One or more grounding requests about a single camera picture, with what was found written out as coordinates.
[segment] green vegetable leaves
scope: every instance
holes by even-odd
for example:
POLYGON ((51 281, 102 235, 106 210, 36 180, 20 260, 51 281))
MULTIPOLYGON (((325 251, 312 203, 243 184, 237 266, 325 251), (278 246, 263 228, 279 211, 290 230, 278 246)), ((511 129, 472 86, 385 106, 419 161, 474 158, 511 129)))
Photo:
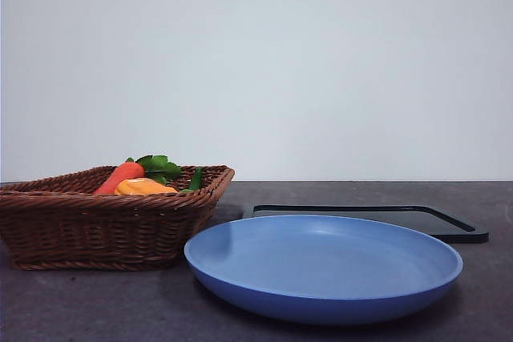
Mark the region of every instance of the green vegetable leaves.
POLYGON ((146 155, 135 162, 144 167, 148 178, 162 184, 166 184, 168 180, 173 180, 182 173, 179 166, 168 162, 166 155, 146 155))
POLYGON ((202 167, 196 167, 194 170, 194 175, 191 178, 191 182, 189 184, 189 188, 185 188, 183 190, 180 190, 179 192, 193 192, 194 190, 199 190, 201 187, 201 176, 203 174, 203 168, 202 167))

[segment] orange carrot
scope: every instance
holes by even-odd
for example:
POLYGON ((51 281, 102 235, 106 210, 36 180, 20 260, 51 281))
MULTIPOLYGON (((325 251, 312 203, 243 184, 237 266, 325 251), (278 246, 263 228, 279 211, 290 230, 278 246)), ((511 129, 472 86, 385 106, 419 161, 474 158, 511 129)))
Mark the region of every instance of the orange carrot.
POLYGON ((115 188, 118 186, 119 182, 125 179, 134 179, 134 178, 143 178, 144 177, 144 167, 136 162, 125 162, 121 163, 118 167, 114 169, 111 176, 103 182, 103 184, 98 187, 94 195, 110 195, 114 194, 115 188))

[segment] dark table surface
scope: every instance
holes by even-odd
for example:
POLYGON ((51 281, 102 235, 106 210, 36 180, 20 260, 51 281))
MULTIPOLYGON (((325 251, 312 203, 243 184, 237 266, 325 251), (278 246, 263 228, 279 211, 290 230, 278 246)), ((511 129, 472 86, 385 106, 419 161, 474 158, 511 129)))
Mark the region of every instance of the dark table surface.
POLYGON ((453 244, 465 266, 425 310, 351 328, 270 320, 235 308, 199 284, 182 258, 156 272, 14 270, 2 246, 2 342, 11 341, 513 341, 513 182, 233 182, 208 226, 253 204, 433 206, 490 231, 453 244))

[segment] wicker basket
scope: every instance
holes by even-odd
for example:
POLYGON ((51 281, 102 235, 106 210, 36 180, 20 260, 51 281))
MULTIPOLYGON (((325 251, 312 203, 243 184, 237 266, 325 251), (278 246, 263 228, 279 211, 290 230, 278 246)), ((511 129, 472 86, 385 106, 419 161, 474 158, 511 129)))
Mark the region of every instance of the wicker basket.
MULTIPOLYGON (((212 216, 234 170, 204 167, 187 194, 92 195, 113 166, 0 188, 0 236, 15 268, 141 271, 168 267, 212 216)), ((194 166, 169 183, 186 188, 194 166)))

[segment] black tray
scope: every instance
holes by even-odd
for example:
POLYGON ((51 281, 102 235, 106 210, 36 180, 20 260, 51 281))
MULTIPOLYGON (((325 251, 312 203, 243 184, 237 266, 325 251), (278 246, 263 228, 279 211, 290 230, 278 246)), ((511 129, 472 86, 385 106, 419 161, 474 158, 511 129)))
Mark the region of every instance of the black tray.
POLYGON ((484 243, 488 231, 467 220, 424 206, 288 206, 263 204, 251 207, 243 218, 268 215, 335 215, 397 224, 432 235, 446 243, 484 243))

